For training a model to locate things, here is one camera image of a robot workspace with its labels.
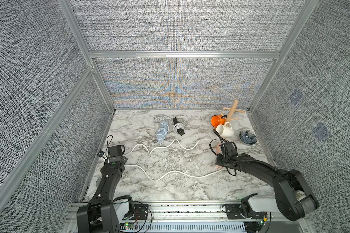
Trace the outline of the pink power strip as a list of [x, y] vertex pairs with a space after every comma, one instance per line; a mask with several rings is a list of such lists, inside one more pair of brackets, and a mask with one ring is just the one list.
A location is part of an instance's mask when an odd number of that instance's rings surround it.
[[216, 145], [216, 153], [217, 153], [217, 156], [216, 156], [216, 160], [215, 160], [215, 165], [218, 167], [218, 168], [223, 168], [224, 165], [223, 165], [223, 153], [222, 153], [222, 145], [221, 143], [218, 143]]

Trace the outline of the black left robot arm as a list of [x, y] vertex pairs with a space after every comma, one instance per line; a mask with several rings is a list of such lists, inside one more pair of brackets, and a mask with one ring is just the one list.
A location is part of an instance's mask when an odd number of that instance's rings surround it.
[[130, 195], [114, 198], [127, 158], [124, 145], [108, 148], [108, 158], [101, 169], [102, 178], [94, 196], [76, 214], [79, 233], [119, 233], [121, 221], [135, 212]]

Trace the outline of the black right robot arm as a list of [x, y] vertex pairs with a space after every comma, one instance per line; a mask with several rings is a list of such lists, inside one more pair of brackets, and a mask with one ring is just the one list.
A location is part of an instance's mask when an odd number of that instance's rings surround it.
[[227, 171], [250, 174], [270, 185], [274, 195], [251, 194], [242, 198], [240, 214], [247, 219], [254, 213], [280, 213], [290, 221], [297, 221], [319, 208], [319, 201], [308, 185], [304, 176], [298, 170], [283, 170], [264, 161], [241, 153], [233, 142], [222, 142], [215, 151], [216, 165]]

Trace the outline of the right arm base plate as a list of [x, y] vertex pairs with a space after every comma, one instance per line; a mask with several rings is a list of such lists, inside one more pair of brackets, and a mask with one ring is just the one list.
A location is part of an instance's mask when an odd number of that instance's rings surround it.
[[244, 203], [230, 203], [221, 207], [221, 211], [226, 213], [228, 219], [265, 219], [266, 212], [254, 212]]

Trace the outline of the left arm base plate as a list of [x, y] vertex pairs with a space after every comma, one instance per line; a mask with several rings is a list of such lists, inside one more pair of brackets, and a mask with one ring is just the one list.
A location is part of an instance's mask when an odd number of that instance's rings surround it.
[[134, 203], [134, 210], [129, 211], [123, 219], [128, 221], [134, 220], [146, 220], [148, 216], [149, 205], [148, 204], [140, 204]]

